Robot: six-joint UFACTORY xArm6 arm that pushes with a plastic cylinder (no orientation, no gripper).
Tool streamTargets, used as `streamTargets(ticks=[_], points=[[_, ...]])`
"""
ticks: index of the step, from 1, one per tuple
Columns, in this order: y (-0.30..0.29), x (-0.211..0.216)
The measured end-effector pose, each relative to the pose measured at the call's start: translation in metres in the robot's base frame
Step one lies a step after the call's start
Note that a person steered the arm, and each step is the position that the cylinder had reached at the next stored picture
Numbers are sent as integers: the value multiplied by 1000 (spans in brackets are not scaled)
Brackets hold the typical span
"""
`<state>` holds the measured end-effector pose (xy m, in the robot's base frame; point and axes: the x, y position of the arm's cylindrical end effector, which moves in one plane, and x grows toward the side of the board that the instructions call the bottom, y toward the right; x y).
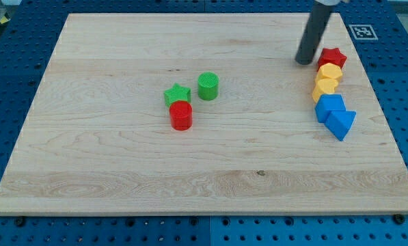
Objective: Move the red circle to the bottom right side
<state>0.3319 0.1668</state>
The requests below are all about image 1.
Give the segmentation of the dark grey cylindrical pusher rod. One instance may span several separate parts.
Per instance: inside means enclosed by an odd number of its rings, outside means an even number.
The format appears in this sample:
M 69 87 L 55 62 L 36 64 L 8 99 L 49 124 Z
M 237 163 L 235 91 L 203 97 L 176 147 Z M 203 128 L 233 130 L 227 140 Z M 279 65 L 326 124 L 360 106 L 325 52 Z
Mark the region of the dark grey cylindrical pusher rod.
M 333 5 L 325 5 L 321 2 L 313 3 L 295 55 L 295 61 L 298 64 L 308 65 L 312 63 L 333 9 Z

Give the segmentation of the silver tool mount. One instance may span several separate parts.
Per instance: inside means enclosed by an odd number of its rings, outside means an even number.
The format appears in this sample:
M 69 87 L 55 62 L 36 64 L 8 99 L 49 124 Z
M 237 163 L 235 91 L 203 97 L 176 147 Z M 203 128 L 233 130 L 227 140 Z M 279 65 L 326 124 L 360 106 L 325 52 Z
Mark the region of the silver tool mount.
M 348 3 L 349 0 L 315 0 L 316 2 L 323 5 L 338 5 L 340 2 Z

